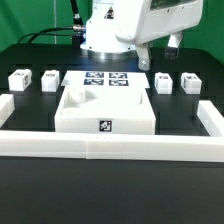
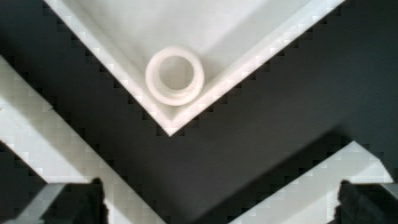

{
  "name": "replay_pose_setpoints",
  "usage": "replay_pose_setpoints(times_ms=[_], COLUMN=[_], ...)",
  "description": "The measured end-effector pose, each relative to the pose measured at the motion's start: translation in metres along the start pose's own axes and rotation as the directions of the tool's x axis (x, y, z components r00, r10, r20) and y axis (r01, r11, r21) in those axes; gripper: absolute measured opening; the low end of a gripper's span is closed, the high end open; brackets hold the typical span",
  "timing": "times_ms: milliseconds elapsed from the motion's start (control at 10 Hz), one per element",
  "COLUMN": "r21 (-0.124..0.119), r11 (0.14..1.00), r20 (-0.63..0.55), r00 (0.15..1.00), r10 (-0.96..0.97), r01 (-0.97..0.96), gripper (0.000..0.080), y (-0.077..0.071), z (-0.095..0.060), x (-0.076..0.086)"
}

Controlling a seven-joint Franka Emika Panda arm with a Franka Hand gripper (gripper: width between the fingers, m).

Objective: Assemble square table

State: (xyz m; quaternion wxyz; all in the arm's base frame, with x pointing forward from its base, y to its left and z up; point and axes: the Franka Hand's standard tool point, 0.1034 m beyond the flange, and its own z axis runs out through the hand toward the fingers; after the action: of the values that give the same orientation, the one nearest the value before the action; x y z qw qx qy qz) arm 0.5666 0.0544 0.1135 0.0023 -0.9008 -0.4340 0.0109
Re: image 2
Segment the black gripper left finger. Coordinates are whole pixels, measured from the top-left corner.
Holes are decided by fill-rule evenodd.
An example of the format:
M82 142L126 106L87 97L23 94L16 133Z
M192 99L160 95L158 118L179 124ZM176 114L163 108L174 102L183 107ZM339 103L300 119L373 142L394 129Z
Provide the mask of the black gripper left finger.
M7 224L108 224L101 180L50 183Z

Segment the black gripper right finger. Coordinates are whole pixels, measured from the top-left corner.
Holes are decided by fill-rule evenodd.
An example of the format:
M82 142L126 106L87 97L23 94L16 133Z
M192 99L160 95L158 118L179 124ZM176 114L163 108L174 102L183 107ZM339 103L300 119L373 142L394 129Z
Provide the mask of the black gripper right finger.
M398 183L341 182L334 224L398 224Z

